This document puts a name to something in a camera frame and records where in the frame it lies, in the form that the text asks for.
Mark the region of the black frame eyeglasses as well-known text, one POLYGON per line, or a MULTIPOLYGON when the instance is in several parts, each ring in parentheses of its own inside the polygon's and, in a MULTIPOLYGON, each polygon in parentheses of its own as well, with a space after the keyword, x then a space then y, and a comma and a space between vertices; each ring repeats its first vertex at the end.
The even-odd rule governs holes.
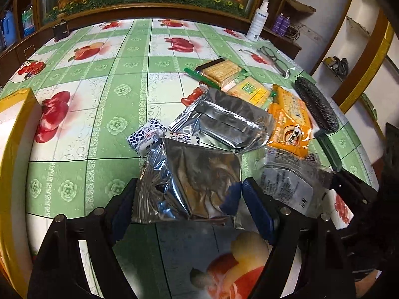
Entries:
POLYGON ((284 61, 280 60, 274 53, 274 51, 268 47, 261 47, 258 50, 264 57, 266 57, 270 62, 271 66, 276 69, 276 71, 285 79, 288 79, 292 75, 292 70, 289 68, 284 61))

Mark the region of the black textured glasses case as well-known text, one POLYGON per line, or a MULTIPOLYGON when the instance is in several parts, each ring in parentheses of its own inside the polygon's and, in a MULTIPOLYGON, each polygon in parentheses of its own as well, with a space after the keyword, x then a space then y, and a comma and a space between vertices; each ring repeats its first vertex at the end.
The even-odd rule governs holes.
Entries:
POLYGON ((297 78, 294 82, 294 90, 304 101, 321 130, 326 134, 332 134, 339 130, 337 115, 323 93, 311 81, 302 77, 297 78))

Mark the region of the fruit pattern green tablecloth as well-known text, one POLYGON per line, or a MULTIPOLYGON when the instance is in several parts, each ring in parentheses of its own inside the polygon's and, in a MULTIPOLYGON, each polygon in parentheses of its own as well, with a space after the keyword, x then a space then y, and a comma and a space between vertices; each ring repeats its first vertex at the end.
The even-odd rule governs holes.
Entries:
MULTIPOLYGON (((257 81, 293 88, 297 76, 316 83, 266 41, 207 24, 136 19, 81 28, 57 43, 45 39, 1 91, 1 99, 31 88, 41 104, 56 96, 60 115, 43 116, 57 128, 46 142, 33 142, 26 182, 28 245, 37 254, 51 220, 60 213, 84 217, 104 207, 139 177, 143 160, 126 138, 149 118, 168 126, 183 110, 181 99, 198 86, 184 72, 224 57, 257 81), (285 64, 287 79, 258 52, 285 64)), ((378 189, 369 158, 355 130, 334 102, 339 130, 329 136, 344 169, 378 189)), ((225 225, 182 223, 129 226, 114 252, 139 298, 212 298, 189 281, 192 267, 205 270, 241 233, 225 225)))

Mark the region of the clear grey printed packet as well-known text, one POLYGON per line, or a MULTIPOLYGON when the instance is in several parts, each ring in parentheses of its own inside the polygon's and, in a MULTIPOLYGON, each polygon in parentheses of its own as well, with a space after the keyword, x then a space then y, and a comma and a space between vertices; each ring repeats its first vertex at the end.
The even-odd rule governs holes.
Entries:
POLYGON ((250 160, 252 177, 264 194, 316 218, 323 212, 323 199, 333 173, 318 163, 285 150, 263 147, 250 160))

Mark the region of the blue white candy packet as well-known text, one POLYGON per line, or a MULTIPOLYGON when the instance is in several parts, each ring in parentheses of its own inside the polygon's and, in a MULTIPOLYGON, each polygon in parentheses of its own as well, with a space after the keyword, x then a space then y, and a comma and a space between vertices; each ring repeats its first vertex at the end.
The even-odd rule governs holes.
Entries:
POLYGON ((126 141, 130 148, 143 158, 154 148, 158 140, 165 136, 165 133, 166 127, 152 118, 128 136, 126 141))

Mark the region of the orange snack packet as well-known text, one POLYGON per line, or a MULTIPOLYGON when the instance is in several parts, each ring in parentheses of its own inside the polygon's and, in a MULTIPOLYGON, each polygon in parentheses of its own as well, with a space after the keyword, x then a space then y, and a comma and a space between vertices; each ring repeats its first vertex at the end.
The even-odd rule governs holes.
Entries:
POLYGON ((278 103, 272 103, 268 112, 273 116, 274 124, 266 144, 305 158, 308 155, 312 125, 304 103, 300 101, 299 107, 288 108, 287 111, 278 103))

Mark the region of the silver foil snack bag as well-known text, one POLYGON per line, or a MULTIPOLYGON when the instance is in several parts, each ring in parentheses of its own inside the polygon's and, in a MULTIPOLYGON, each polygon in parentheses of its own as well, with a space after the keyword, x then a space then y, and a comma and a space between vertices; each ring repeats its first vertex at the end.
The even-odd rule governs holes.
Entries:
POLYGON ((245 153, 266 145, 273 116, 221 90, 209 88, 169 125, 174 133, 199 136, 203 143, 245 153))
POLYGON ((142 167, 132 221, 224 221, 237 214, 240 198, 238 154, 161 138, 142 167))

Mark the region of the small black box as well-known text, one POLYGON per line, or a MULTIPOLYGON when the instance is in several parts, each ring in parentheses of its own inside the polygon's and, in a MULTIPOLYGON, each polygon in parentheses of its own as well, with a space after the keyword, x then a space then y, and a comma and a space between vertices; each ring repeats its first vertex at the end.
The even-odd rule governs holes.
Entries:
POLYGON ((68 23, 65 20, 61 20, 60 23, 52 27, 53 38, 55 42, 65 39, 70 35, 68 23))

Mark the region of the yellow cardboard box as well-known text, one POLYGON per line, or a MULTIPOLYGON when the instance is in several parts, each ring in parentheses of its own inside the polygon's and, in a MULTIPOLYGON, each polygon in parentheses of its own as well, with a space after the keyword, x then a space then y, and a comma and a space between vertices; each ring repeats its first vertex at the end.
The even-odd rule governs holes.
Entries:
POLYGON ((41 106, 31 88, 1 99, 1 271, 26 298, 32 259, 26 228, 26 180, 41 106))

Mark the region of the yellow label cracker pack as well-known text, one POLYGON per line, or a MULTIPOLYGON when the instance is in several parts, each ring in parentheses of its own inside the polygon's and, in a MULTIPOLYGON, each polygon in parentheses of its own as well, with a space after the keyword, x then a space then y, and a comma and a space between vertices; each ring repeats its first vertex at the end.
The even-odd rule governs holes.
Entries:
POLYGON ((226 94, 237 97, 261 109, 268 109, 277 95, 274 90, 265 87, 265 85, 251 76, 228 88, 226 94))

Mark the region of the white spray bottle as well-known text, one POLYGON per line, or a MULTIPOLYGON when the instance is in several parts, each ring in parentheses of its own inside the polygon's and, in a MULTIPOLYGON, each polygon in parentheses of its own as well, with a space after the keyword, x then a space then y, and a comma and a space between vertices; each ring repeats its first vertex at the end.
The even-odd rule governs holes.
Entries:
POLYGON ((265 22, 269 17, 268 8, 269 2, 266 1, 255 11, 252 23, 246 34, 246 39, 249 41, 256 42, 260 38, 265 22))

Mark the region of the purple cans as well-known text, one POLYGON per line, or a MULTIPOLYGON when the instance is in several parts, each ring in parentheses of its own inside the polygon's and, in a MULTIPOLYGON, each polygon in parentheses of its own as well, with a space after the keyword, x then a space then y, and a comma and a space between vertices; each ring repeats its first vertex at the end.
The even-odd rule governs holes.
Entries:
POLYGON ((285 17, 282 13, 280 13, 275 20, 272 31, 279 36, 284 36, 290 27, 290 24, 290 18, 285 17))

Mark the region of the clear cracker pack black edge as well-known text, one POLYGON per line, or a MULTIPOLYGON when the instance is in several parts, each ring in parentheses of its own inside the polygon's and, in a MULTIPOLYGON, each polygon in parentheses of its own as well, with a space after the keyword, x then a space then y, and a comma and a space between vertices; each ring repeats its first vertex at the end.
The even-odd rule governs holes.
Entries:
POLYGON ((197 66, 196 71, 209 80, 212 80, 221 88, 230 84, 239 76, 248 73, 241 66, 222 57, 197 66))

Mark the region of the blue water jug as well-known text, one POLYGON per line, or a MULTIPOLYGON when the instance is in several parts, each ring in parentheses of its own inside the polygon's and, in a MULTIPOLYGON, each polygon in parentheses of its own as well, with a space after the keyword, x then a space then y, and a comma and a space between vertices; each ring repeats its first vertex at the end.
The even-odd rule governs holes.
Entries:
POLYGON ((5 17, 3 19, 3 33, 7 47, 10 47, 17 42, 18 37, 15 27, 15 18, 11 10, 5 11, 5 17))

